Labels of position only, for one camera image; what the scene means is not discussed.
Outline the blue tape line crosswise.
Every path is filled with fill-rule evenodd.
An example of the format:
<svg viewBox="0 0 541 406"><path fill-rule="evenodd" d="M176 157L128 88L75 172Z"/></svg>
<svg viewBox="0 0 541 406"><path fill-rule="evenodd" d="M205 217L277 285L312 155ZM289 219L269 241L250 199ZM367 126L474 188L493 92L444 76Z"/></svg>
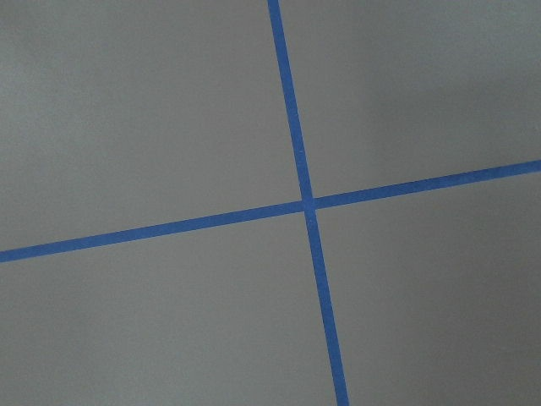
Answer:
<svg viewBox="0 0 541 406"><path fill-rule="evenodd" d="M382 200L400 195L417 194L421 192L448 189L466 184L474 184L509 178L540 171L540 161L521 162L500 167L491 167L465 173L445 175L436 178L426 178L400 184L390 184L370 189L361 189L346 193L326 195L314 199L316 210L335 206ZM302 201L293 201L271 206L250 208L241 211L231 211L206 217L196 217L177 222L167 222L142 228L133 228L112 233L103 233L76 239L68 239L47 244L4 250L1 252L1 262L22 261L30 258L56 255L76 250L87 250L101 246L127 243L141 239L151 239L185 233L199 229L214 228L239 222L250 222L270 217L281 217L299 213L303 210Z"/></svg>

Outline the blue tape line lengthwise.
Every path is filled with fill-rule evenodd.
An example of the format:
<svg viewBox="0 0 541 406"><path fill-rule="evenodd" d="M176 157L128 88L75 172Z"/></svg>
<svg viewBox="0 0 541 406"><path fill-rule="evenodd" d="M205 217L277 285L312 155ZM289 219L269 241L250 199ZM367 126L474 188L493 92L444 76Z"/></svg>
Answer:
<svg viewBox="0 0 541 406"><path fill-rule="evenodd" d="M267 7L269 10L273 41L276 49L276 59L292 142L299 191L303 206L303 216L308 235L310 254L314 269L314 280L320 303L320 314L325 333L326 349L331 368L336 403L338 405L348 405L350 404L350 399L343 370L342 353L337 335L331 290L321 243L315 198L309 175L309 165L303 140L303 131L298 113L298 104L287 50L287 39L281 16L281 7L280 3L274 0L268 1Z"/></svg>

